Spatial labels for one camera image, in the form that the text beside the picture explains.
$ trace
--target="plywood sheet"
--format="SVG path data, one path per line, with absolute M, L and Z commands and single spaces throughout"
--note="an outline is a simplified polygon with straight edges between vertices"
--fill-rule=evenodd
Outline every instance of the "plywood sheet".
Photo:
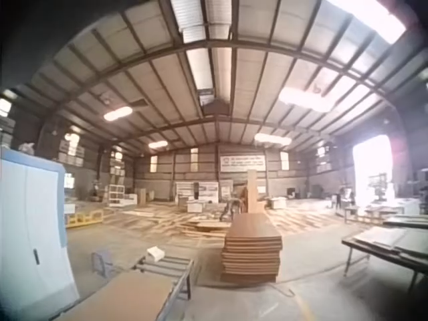
M 247 172 L 247 200 L 248 200 L 248 213 L 257 213 L 257 199 L 259 192 L 257 190 L 257 171 L 249 170 Z
M 357 241 L 377 245 L 381 247 L 391 248 L 394 247 L 396 242 L 400 240 L 405 234 L 404 229 L 387 229 L 384 227 L 372 227 L 354 236 Z
M 280 233 L 265 213 L 242 213 L 236 215 L 226 235 L 227 240 L 275 239 L 281 238 Z
M 428 257 L 428 231 L 407 230 L 395 247 L 411 255 Z
M 155 321 L 171 289 L 164 276 L 122 273 L 56 320 Z

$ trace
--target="stack of panels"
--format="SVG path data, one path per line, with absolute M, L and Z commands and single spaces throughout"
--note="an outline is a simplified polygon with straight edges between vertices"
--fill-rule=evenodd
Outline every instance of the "stack of panels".
M 266 214 L 237 215 L 221 254 L 222 279 L 238 284 L 274 282 L 281 250 L 281 235 Z

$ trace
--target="warehouse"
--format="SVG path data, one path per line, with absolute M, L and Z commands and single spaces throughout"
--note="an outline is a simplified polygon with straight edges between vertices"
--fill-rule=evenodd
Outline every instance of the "warehouse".
M 7 8 L 1 311 L 426 318 L 426 8 L 357 2 Z

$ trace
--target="open doorway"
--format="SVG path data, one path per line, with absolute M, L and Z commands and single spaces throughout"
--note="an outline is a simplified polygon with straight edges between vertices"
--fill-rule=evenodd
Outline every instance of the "open doorway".
M 379 135 L 354 146 L 356 203 L 360 206 L 373 201 L 395 198 L 393 154 L 387 135 Z

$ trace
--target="white cabinet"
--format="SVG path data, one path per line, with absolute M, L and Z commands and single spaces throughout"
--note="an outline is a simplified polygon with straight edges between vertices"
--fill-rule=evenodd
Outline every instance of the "white cabinet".
M 45 320 L 78 299 L 64 241 L 64 169 L 12 150 L 1 158 L 1 305 L 19 320 Z

